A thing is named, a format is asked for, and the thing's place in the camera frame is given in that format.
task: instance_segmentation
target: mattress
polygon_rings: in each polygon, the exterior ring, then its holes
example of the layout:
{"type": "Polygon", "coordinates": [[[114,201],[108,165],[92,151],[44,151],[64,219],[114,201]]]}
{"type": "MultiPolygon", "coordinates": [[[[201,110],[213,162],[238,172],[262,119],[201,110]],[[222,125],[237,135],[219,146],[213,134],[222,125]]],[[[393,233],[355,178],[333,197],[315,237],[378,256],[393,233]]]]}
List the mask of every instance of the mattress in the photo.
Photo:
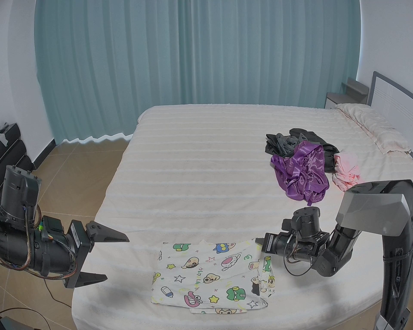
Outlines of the mattress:
{"type": "MultiPolygon", "coordinates": [[[[130,243],[98,243],[83,271],[108,280],[77,288],[72,315],[87,329],[327,329],[381,298],[382,241],[362,233],[335,276],[293,277],[273,257],[276,292],[268,308],[234,315],[191,314],[151,303],[163,242],[237,242],[281,230],[305,201],[289,199],[264,152],[267,133],[312,130],[358,156],[365,181],[413,179],[413,160],[383,155],[339,110],[263,105],[156,106],[139,119],[95,220],[126,233],[130,243]]],[[[315,206],[332,231],[343,192],[330,188],[315,206]]],[[[301,273],[309,265],[291,265],[301,273]]]]}

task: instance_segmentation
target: floor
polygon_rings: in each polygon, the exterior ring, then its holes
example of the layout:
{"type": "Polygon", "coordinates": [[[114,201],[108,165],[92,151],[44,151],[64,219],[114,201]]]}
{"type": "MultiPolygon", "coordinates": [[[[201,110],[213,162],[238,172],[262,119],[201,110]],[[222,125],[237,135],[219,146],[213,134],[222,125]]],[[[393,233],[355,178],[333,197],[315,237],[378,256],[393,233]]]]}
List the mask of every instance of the floor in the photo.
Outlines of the floor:
{"type": "MultiPolygon", "coordinates": [[[[83,224],[92,221],[127,145],[127,141],[119,139],[57,146],[34,171],[42,179],[39,201],[42,213],[61,219],[65,231],[72,219],[83,224]]],[[[71,305],[72,289],[64,288],[62,281],[48,280],[47,285],[55,299],[71,305]]],[[[42,313],[52,330],[76,330],[70,308],[51,298],[43,280],[24,271],[0,267],[0,310],[11,307],[28,307],[42,313]]],[[[409,307],[413,308],[413,295],[409,307]]],[[[379,310],[377,303],[331,330],[371,330],[379,310]]],[[[6,315],[33,328],[48,329],[45,320],[32,311],[12,310],[1,316],[6,315]]],[[[413,329],[413,321],[407,329],[413,329]]]]}

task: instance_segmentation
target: baseboard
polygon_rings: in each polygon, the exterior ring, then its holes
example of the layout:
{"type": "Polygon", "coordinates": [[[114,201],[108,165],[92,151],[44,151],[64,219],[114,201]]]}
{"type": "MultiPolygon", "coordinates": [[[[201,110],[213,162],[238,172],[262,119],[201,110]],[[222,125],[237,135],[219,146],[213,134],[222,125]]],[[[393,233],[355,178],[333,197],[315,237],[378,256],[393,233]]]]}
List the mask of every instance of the baseboard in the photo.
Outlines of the baseboard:
{"type": "Polygon", "coordinates": [[[47,145],[46,148],[40,153],[40,155],[36,158],[36,160],[33,162],[34,168],[38,169],[41,163],[46,159],[46,157],[49,155],[49,153],[52,152],[52,150],[55,148],[56,142],[55,139],[50,141],[50,143],[47,145]]]}

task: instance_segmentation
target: curtain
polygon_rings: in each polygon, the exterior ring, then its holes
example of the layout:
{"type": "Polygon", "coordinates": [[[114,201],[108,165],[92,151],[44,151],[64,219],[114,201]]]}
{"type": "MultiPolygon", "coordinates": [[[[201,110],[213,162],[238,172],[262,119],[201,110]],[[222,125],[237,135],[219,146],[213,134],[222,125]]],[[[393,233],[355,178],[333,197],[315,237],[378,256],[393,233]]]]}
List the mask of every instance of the curtain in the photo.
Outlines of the curtain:
{"type": "Polygon", "coordinates": [[[324,107],[355,78],[359,0],[38,0],[35,49],[57,143],[133,133],[165,104],[324,107]]]}

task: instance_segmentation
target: purple strap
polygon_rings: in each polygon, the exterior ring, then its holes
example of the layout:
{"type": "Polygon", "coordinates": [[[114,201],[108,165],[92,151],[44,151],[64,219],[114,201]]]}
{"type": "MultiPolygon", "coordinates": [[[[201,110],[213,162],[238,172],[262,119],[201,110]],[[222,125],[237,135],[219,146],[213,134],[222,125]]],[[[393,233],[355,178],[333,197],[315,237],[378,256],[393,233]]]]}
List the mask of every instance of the purple strap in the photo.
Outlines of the purple strap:
{"type": "Polygon", "coordinates": [[[324,150],[319,144],[303,141],[291,158],[273,155],[271,162],[278,184],[291,199],[305,199],[311,206],[322,200],[330,187],[324,173],[324,150]]]}

